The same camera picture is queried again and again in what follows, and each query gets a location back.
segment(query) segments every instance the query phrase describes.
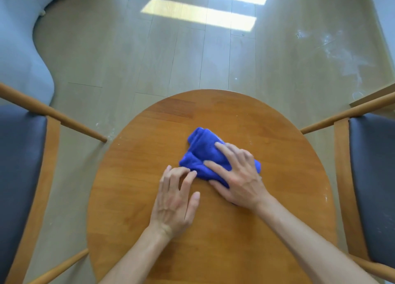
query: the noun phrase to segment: wooden tabletop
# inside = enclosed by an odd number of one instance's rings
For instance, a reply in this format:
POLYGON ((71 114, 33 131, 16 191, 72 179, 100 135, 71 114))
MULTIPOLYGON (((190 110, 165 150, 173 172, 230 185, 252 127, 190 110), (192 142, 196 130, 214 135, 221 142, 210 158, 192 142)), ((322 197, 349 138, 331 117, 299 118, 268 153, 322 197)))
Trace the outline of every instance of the wooden tabletop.
MULTIPOLYGON (((159 179, 178 166, 187 137, 208 128, 262 163, 268 189, 290 212, 336 244, 331 187, 317 154, 279 112, 229 91, 166 98, 134 118, 112 142, 88 206, 87 240, 99 281, 149 224, 159 179)), ((207 182, 190 228, 159 257, 147 283, 310 283, 296 260, 256 216, 226 202, 207 182)))

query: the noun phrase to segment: gray sofa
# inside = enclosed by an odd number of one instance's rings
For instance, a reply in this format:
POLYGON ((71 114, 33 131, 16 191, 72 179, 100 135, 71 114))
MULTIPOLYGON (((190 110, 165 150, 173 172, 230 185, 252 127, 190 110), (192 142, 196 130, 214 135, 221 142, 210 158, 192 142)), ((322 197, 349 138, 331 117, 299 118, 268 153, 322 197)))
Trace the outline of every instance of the gray sofa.
POLYGON ((54 83, 32 34, 37 18, 51 1, 0 0, 0 82, 45 104, 51 102, 54 83))

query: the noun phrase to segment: cloth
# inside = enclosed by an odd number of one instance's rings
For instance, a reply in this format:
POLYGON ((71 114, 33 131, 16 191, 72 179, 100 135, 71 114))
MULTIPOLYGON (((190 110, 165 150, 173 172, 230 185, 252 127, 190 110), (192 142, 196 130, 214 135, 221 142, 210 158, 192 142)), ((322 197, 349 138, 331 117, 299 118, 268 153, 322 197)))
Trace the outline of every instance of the cloth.
MULTIPOLYGON (((201 127, 196 128, 188 137, 189 149, 179 164, 180 167, 187 167, 191 171, 196 171, 197 177, 203 180, 217 180, 223 186, 229 188, 229 185, 220 175, 203 164, 205 160, 211 160, 228 171, 232 170, 227 158, 214 146, 215 142, 225 143, 210 130, 201 127)), ((261 171, 261 164, 257 160, 255 160, 255 168, 258 173, 261 171)))

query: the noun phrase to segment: left hand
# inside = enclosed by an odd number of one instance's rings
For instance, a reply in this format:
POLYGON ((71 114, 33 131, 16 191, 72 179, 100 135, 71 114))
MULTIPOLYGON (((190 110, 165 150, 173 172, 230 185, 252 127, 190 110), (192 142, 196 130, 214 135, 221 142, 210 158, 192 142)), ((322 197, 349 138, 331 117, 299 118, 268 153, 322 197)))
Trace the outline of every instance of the left hand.
POLYGON ((188 196, 196 174, 196 171, 191 172, 186 167, 166 168, 159 182, 149 227, 172 239, 192 224, 199 206, 200 192, 194 192, 189 202, 188 196), (179 189, 180 177, 185 173, 188 174, 179 189))

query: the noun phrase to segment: chair seat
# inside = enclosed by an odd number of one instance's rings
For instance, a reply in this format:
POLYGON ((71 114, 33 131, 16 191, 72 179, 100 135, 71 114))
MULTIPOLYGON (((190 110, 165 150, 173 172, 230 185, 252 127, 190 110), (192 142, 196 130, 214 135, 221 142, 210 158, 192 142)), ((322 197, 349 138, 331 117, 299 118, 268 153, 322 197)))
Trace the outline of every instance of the chair seat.
POLYGON ((349 120, 355 196, 373 262, 395 268, 395 121, 366 114, 349 120))
POLYGON ((11 268, 40 175, 47 118, 0 106, 0 283, 11 268))

